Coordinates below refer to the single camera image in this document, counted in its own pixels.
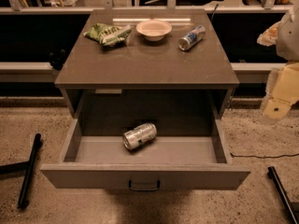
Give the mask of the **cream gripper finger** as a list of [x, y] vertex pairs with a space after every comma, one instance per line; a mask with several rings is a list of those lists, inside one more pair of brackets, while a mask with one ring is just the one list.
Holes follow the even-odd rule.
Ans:
[[266, 29], [257, 38], [257, 43], [266, 47], [275, 45], [278, 37], [278, 26], [279, 26], [279, 21], [274, 23], [268, 29]]
[[260, 107], [263, 119], [283, 119], [299, 101], [299, 63], [287, 62], [282, 68], [273, 68], [268, 76], [265, 92]]

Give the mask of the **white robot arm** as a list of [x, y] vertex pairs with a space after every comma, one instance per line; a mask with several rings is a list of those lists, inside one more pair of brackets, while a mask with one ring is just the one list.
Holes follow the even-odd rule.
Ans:
[[287, 61], [284, 67], [271, 70], [260, 107], [263, 120], [275, 123], [299, 101], [299, 4], [265, 30], [257, 42], [267, 47], [275, 45], [277, 55]]

